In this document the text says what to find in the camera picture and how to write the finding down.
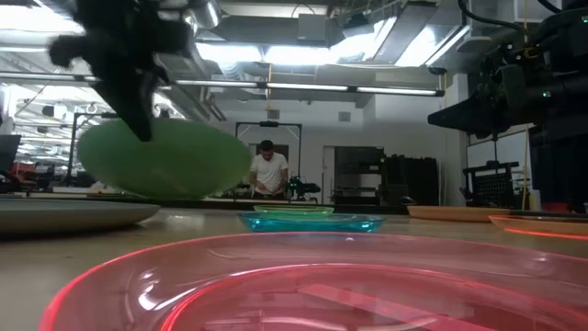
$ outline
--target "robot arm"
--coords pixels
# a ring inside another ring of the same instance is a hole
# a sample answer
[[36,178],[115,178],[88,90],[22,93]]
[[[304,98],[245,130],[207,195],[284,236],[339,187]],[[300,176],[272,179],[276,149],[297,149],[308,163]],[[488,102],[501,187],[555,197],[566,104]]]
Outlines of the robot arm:
[[182,53],[193,36],[183,19],[163,20],[159,10],[153,0],[77,0],[72,15],[85,34],[60,36],[50,46],[56,65],[75,58],[90,65],[99,78],[92,87],[142,142],[152,138],[153,93],[168,82],[154,55]]

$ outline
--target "green bowl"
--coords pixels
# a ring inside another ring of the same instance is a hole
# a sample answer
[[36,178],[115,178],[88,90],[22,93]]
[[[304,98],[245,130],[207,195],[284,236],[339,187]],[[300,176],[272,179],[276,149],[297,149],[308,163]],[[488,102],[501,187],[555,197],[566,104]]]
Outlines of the green bowl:
[[310,207],[310,206],[272,206],[258,205],[254,206],[255,211],[259,212],[300,212],[311,214],[330,214],[333,213],[333,207]]

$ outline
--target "teal plate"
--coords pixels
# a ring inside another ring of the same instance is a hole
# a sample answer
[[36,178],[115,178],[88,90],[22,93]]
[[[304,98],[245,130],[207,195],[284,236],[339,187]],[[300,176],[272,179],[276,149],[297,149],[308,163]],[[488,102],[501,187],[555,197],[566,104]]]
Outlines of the teal plate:
[[317,214],[312,212],[241,212],[245,226],[255,232],[376,232],[386,220],[381,216]]

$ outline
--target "ceiling light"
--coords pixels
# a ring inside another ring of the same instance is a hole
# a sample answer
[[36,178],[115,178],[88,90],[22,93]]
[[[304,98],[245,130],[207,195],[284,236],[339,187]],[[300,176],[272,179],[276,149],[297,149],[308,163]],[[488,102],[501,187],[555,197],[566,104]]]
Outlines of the ceiling light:
[[254,45],[196,44],[198,53],[204,60],[216,63],[237,63],[262,61],[261,52]]
[[284,88],[284,89],[301,89],[314,91],[347,91],[347,86],[327,86],[327,85],[312,85],[312,84],[290,84],[290,83],[267,83],[269,88]]
[[45,143],[69,143],[71,138],[43,138],[43,137],[22,137],[23,142],[45,142]]
[[266,62],[283,65],[323,65],[336,62],[326,48],[298,46],[272,46],[266,54]]
[[84,31],[79,24],[60,17],[46,6],[0,6],[0,29],[32,32]]
[[369,47],[369,49],[364,53],[364,61],[368,59],[373,59],[376,56],[379,48],[382,47],[384,40],[390,34],[390,31],[394,27],[396,23],[396,17],[390,17],[388,19],[381,20],[380,22],[374,25],[374,30],[376,31],[376,37],[374,38],[373,44]]
[[420,66],[433,54],[435,46],[435,32],[428,26],[424,27],[394,65]]
[[395,88],[395,87],[358,87],[357,92],[360,93],[374,93],[374,94],[390,94],[400,96],[420,96],[420,97],[441,97],[439,92],[435,90],[420,90],[410,88]]
[[441,47],[441,49],[436,51],[433,54],[433,56],[431,56],[424,64],[432,65],[437,60],[439,60],[439,58],[441,58],[441,56],[443,56],[447,51],[449,51],[453,47],[453,45],[456,44],[456,42],[458,42],[461,38],[463,38],[463,36],[466,35],[466,33],[469,32],[469,29],[470,29],[469,26],[462,27],[461,30],[455,36],[453,36],[453,38],[451,38],[449,41],[445,42],[445,44]]
[[202,81],[202,80],[177,80],[176,84],[181,86],[211,86],[211,87],[249,87],[256,88],[256,82],[240,81]]
[[0,46],[0,51],[13,52],[44,52],[47,49],[44,47],[19,47],[19,46]]

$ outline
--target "wall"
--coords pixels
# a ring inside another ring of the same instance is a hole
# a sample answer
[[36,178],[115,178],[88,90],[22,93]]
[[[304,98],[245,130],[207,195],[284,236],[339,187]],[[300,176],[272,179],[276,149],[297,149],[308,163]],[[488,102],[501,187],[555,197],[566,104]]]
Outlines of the wall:
[[[266,102],[250,100],[219,101],[217,105],[227,117],[227,121],[212,121],[211,124],[230,134],[235,132],[236,121],[258,122],[267,120]],[[280,110],[280,122],[302,124],[302,153],[300,174],[308,182],[322,183],[322,148],[324,146],[360,146],[366,145],[363,133],[363,109],[355,108],[350,102],[313,102],[308,105],[299,101],[274,101],[273,109]],[[338,122],[339,111],[350,111],[351,122]],[[269,139],[276,144],[289,146],[289,171],[297,172],[299,142],[298,129],[286,127],[261,128],[242,125],[239,139],[245,143],[260,143]]]
[[465,186],[461,170],[466,167],[465,133],[427,123],[427,116],[468,96],[467,77],[457,74],[447,97],[375,96],[374,118],[364,118],[373,145],[383,146],[386,154],[434,157],[439,164],[441,203],[463,206],[459,192]]
[[[454,85],[447,90],[447,104],[467,97],[465,76],[454,77]],[[219,100],[219,108],[229,119],[212,121],[219,129],[234,134],[236,121],[266,120],[266,102],[250,100]],[[322,152],[324,146],[383,146],[388,155],[404,154],[412,157],[434,157],[441,165],[441,175],[447,178],[447,205],[465,205],[458,189],[464,186],[461,169],[465,167],[466,136],[459,131],[438,128],[426,122],[427,115],[445,105],[438,97],[374,96],[363,109],[348,102],[272,101],[271,108],[280,110],[280,122],[301,123],[302,159],[300,173],[307,181],[322,183]],[[350,111],[351,122],[338,121],[339,111]],[[245,144],[270,139],[288,144],[290,171],[298,163],[298,132],[285,128],[241,126],[239,139]]]

